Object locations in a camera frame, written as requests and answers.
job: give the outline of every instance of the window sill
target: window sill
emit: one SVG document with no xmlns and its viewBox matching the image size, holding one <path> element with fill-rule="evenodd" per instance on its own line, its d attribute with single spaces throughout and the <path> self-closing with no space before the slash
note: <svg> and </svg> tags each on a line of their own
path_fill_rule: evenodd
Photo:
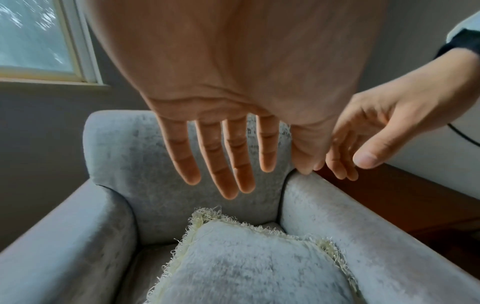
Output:
<svg viewBox="0 0 480 304">
<path fill-rule="evenodd" d="M 72 82 L 72 81 L 49 81 L 30 80 L 0 77 L 0 88 L 25 88 L 32 89 L 74 89 L 74 90 L 109 90 L 111 87 L 105 84 Z"/>
</svg>

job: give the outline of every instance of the wire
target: wire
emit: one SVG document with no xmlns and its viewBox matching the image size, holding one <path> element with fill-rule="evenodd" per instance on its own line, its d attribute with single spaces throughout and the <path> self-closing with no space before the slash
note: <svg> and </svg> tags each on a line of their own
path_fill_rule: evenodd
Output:
<svg viewBox="0 0 480 304">
<path fill-rule="evenodd" d="M 467 135 L 465 135 L 464 133 L 462 133 L 459 129 L 457 129 L 456 127 L 454 127 L 452 124 L 448 124 L 448 126 L 450 127 L 450 129 L 452 129 L 455 133 L 457 133 L 458 135 L 460 135 L 463 139 L 471 142 L 472 144 L 476 145 L 477 147 L 480 148 L 480 143 L 478 141 L 475 141 L 473 140 L 472 138 L 468 137 Z"/>
</svg>

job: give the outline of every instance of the glass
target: glass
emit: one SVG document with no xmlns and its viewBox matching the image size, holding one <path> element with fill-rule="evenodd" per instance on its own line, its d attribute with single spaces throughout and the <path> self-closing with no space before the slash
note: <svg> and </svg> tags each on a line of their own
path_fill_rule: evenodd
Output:
<svg viewBox="0 0 480 304">
<path fill-rule="evenodd" d="M 0 0 L 0 69 L 74 72 L 53 0 Z"/>
</svg>

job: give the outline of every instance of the black cuff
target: black cuff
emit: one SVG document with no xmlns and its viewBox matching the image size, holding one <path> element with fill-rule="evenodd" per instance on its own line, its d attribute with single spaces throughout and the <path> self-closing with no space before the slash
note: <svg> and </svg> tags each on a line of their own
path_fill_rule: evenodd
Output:
<svg viewBox="0 0 480 304">
<path fill-rule="evenodd" d="M 435 58 L 455 48 L 470 50 L 480 57 L 480 32 L 466 29 L 461 30 L 449 43 L 445 44 L 438 51 Z"/>
</svg>

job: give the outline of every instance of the wall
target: wall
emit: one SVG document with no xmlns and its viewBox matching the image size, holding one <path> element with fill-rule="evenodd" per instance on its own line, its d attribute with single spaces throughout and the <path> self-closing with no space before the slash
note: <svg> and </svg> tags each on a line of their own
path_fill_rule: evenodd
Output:
<svg viewBox="0 0 480 304">
<path fill-rule="evenodd" d="M 360 90 L 427 63 L 447 33 L 479 10 L 478 0 L 391 0 Z M 480 103 L 454 124 L 480 140 Z M 447 127 L 417 137 L 389 164 L 480 199 L 480 148 Z"/>
<path fill-rule="evenodd" d="M 82 131 L 90 113 L 146 108 L 94 46 L 108 89 L 0 86 L 0 251 L 87 180 Z"/>
</svg>

